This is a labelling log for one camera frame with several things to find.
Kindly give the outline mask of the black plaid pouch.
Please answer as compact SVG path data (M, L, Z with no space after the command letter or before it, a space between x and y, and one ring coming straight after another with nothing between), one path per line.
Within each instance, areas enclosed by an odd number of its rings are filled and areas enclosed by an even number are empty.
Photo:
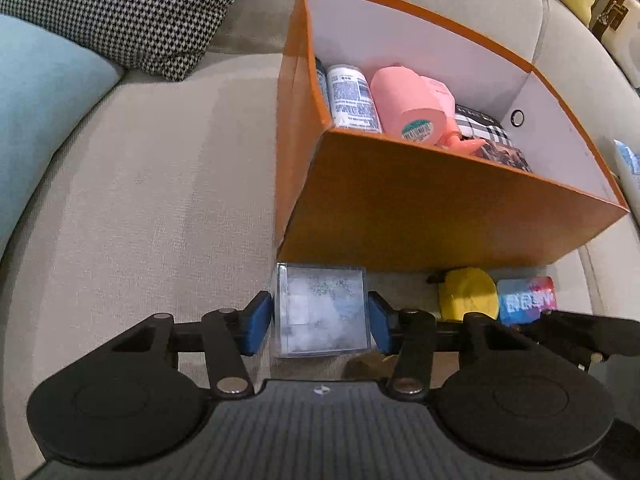
M512 146L512 141L500 122L483 112L457 104L454 118L465 139L483 139L504 146Z

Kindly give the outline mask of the light blue packet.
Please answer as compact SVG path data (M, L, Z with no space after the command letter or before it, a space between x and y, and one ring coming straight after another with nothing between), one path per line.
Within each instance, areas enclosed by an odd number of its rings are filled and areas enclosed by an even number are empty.
M620 176L620 183L627 202L636 216L640 207L640 166L639 155L628 145L619 140L614 141L615 161Z

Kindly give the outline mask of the pink pump lotion bottle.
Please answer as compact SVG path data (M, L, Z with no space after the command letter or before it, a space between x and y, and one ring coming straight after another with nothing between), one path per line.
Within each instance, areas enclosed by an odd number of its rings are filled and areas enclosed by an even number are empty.
M460 155L473 155L480 150L486 144L485 140L465 139L462 136L456 122L456 100L446 84L427 76L422 76L421 79L434 94L446 116L445 130L437 145Z

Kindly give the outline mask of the orange storage box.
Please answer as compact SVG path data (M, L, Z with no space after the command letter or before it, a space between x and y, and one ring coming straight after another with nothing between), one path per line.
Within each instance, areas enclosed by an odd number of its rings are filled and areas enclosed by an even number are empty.
M401 64L497 118L529 170L337 127L318 62ZM628 211L608 165L544 75L404 0L295 0L277 96L274 237L287 262L425 272L545 266Z

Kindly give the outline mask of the pink cylindrical bottle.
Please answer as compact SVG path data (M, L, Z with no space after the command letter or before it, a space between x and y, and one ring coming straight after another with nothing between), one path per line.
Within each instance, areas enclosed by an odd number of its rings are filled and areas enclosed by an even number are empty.
M421 75L405 66L378 70L370 82L382 130L394 139L436 145L446 116Z

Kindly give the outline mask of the houndstooth pillow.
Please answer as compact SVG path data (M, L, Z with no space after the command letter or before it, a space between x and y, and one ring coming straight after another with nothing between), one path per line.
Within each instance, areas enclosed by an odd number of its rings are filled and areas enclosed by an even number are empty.
M182 81L235 0L1 0L2 13L125 67Z

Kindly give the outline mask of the white labelled can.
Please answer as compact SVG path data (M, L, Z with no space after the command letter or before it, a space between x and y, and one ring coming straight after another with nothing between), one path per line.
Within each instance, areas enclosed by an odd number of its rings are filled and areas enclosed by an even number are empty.
M326 70L326 76L334 125L381 133L378 111L363 72L355 66L335 64Z

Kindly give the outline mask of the black spray can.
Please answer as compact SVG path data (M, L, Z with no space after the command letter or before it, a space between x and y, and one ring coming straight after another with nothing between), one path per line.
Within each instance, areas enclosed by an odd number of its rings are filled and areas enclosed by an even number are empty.
M314 62L316 63L316 76L318 86L320 88L324 104L326 104L326 109L328 110L328 112L330 112L331 102L329 96L328 76L326 76L326 68L318 58L314 58Z

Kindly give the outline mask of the clear plastic cube box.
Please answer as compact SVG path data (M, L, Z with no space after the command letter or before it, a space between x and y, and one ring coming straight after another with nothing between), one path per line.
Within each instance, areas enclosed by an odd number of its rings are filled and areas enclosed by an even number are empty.
M371 348L366 271L279 262L272 281L271 352L323 358Z

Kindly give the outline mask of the light blue cushion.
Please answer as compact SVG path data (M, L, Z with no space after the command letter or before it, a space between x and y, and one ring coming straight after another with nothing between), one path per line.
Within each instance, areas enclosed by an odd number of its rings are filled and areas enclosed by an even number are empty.
M1 246L53 154L124 70L29 22L1 17Z

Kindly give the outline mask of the white brown bag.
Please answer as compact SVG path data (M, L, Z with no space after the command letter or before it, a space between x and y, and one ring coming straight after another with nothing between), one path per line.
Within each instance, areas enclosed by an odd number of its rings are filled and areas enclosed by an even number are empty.
M596 0L589 29L639 92L639 0Z

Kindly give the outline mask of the dark blue flat box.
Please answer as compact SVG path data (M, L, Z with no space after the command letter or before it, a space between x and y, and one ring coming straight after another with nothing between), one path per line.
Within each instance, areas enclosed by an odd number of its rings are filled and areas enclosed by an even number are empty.
M551 276L500 280L497 292L499 321L505 326L533 323L545 310L556 309Z

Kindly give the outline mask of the yellow tape measure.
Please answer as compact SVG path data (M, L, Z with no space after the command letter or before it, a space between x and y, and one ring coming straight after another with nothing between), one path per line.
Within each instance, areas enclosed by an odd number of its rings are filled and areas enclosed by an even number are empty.
M439 313L444 321L462 321L470 312L483 313L494 320L498 318L497 286L482 269L438 271L426 282L437 287Z

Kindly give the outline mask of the illustrated card box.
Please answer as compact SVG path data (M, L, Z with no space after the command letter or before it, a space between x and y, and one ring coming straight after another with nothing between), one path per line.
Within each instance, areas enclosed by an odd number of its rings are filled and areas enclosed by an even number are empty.
M490 162L496 162L502 166L508 166L525 172L532 171L520 150L499 142L487 140L473 155L489 160Z

